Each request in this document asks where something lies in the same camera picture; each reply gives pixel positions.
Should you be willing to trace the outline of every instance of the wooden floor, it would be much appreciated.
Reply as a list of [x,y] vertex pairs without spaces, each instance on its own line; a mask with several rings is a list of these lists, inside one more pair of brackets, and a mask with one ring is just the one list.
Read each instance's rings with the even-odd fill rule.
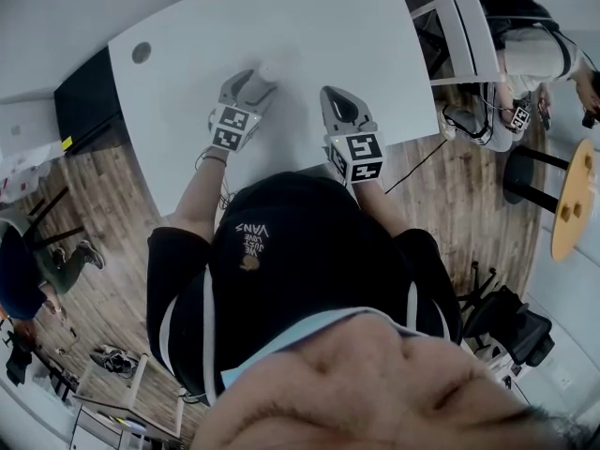
[[[412,7],[414,2],[418,0],[409,0]],[[545,150],[545,135],[539,128],[530,130],[527,138],[524,142],[528,146]],[[390,188],[441,141],[440,136],[433,136],[390,147],[384,187]],[[473,260],[479,261],[484,271],[496,267],[500,281],[514,292],[524,290],[540,210],[528,202],[510,206],[504,201],[500,182],[506,157],[457,139],[446,143],[390,193],[398,211],[414,227],[435,236],[459,295],[469,291]],[[544,181],[542,171],[539,169],[535,176],[539,188]],[[37,330],[43,351],[82,375],[87,355],[100,344],[136,354],[149,352],[145,331],[146,239],[166,221],[158,215],[128,146],[55,162],[39,191],[20,206],[29,210],[41,197],[49,200],[64,186],[70,188],[70,194],[48,215],[42,232],[52,235],[83,225],[88,238],[104,254],[107,267],[99,272],[88,265],[64,299],[79,341],[74,343],[68,329],[44,312],[38,316]],[[77,242],[77,238],[67,241],[67,252]],[[57,348],[68,350],[68,356],[60,357]],[[118,398],[123,385],[116,377],[92,382],[94,395],[104,398]],[[142,382],[140,409],[159,423],[172,425],[177,389],[175,380],[151,359]],[[201,406],[186,407],[185,442],[190,441],[202,415]]]

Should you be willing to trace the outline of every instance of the person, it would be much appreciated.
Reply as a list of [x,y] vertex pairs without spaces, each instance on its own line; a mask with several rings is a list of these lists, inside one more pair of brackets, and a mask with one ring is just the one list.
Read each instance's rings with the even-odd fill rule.
[[569,448],[458,346],[438,246],[376,181],[355,201],[277,174],[215,232],[228,155],[207,151],[148,240],[152,353],[191,395],[215,392],[192,448]]
[[[575,83],[586,112],[600,120],[600,73],[577,45],[541,26],[510,30],[502,39],[503,48],[497,55],[505,82],[470,85],[473,96],[469,109],[436,102],[440,132],[447,140],[458,134],[489,150],[507,152],[528,126],[512,125],[517,107],[533,114],[533,93],[539,90],[549,110],[550,85],[567,80]],[[571,62],[566,71],[562,47],[569,54],[566,62]]]
[[87,240],[81,241],[67,261],[64,260],[64,250],[59,249],[57,253],[63,260],[58,265],[46,248],[32,255],[13,227],[9,227],[3,235],[0,246],[0,307],[15,323],[33,320],[42,307],[65,323],[67,312],[59,295],[71,290],[87,263],[98,270],[104,268],[104,258]]

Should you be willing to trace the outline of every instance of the bag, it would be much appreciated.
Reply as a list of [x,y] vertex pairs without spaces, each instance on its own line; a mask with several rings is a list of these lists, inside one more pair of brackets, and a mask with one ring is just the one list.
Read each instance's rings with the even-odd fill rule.
[[571,70],[573,62],[563,41],[561,27],[554,22],[550,13],[534,0],[480,0],[486,12],[487,24],[496,50],[504,50],[504,34],[519,28],[542,26],[554,37],[561,48],[563,67],[559,77]]

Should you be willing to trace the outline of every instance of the chair leg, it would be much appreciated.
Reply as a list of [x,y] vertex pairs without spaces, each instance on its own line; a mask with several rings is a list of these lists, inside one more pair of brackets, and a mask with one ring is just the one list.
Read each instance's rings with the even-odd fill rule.
[[50,211],[63,199],[65,195],[68,194],[68,187],[64,187],[58,195],[56,195],[50,203],[44,208],[36,219],[31,223],[31,227],[25,232],[25,235],[22,237],[25,241],[26,245],[31,249],[34,248],[36,244],[36,229],[38,228],[39,223],[50,213]]
[[28,214],[29,217],[32,217],[33,215],[35,215],[45,202],[46,202],[45,199],[41,199],[37,203],[37,205],[31,209],[31,212],[29,212],[29,214]]
[[440,68],[442,68],[442,65],[446,62],[446,60],[449,57],[450,57],[450,52],[447,49],[442,49],[440,51],[438,58],[436,58],[435,62],[433,62],[433,65],[431,66],[431,68],[427,71],[429,74],[429,78],[431,80],[433,79],[433,77],[435,77],[436,73],[438,73],[440,71]]
[[45,240],[40,240],[39,242],[33,242],[30,244],[30,248],[32,251],[42,250],[48,245],[55,244],[56,242],[60,242],[61,240],[65,240],[70,236],[77,235],[78,233],[84,233],[84,227],[77,227],[76,229],[69,230],[68,232],[60,233],[55,236],[51,236],[50,238],[46,238]]
[[480,350],[483,350],[487,347],[489,347],[489,345],[485,345],[483,340],[481,339],[481,337],[475,337],[475,341],[477,342],[477,351],[479,352]]
[[431,45],[435,50],[443,50],[447,49],[446,40],[443,37],[432,34],[427,30],[423,30],[421,28],[416,29],[416,33],[419,37],[424,39],[429,45]]
[[479,265],[477,264],[477,262],[473,262],[472,270],[474,273],[473,290],[471,293],[469,293],[469,295],[467,295],[467,299],[465,300],[467,303],[460,310],[461,312],[465,312],[469,308],[474,307],[477,304],[477,302],[479,302],[479,300],[481,300],[481,295],[483,295],[485,293],[485,291],[488,289],[489,285],[494,280],[494,278],[496,277],[496,274],[497,274],[495,268],[490,268],[489,269],[489,273],[490,273],[489,278],[480,287],[479,286]]

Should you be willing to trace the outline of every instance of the shoe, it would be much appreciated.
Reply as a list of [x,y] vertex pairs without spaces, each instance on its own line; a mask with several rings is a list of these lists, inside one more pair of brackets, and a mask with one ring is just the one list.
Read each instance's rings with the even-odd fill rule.
[[52,253],[52,262],[57,268],[60,268],[67,263],[67,253],[64,248],[59,247]]
[[454,126],[454,122],[452,120],[448,120],[443,114],[443,111],[446,107],[447,105],[445,103],[440,101],[435,102],[435,109],[438,113],[440,133],[446,140],[453,141],[457,137],[457,128]]
[[102,257],[102,254],[92,247],[92,244],[87,240],[82,240],[77,248],[83,250],[86,263],[93,264],[98,270],[102,270],[104,268],[104,257]]

